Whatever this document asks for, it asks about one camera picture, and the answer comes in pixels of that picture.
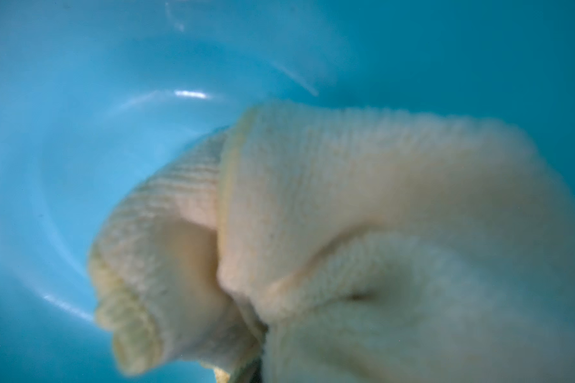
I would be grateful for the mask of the teal plastic bucket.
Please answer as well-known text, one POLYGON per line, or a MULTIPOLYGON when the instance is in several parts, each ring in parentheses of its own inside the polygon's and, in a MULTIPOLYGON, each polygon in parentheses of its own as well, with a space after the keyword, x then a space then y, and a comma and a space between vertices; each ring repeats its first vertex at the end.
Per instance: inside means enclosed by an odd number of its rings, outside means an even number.
POLYGON ((575 194, 575 1, 0 1, 0 382, 123 381, 92 237, 267 99, 515 124, 575 194))

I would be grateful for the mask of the yellow microfiber cloth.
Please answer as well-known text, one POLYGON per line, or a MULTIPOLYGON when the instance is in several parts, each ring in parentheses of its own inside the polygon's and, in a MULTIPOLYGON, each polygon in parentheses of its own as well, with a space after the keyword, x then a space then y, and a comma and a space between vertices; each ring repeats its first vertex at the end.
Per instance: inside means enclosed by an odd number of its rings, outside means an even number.
POLYGON ((575 382, 575 199, 496 121, 256 105, 137 185, 88 271, 130 376, 575 382))

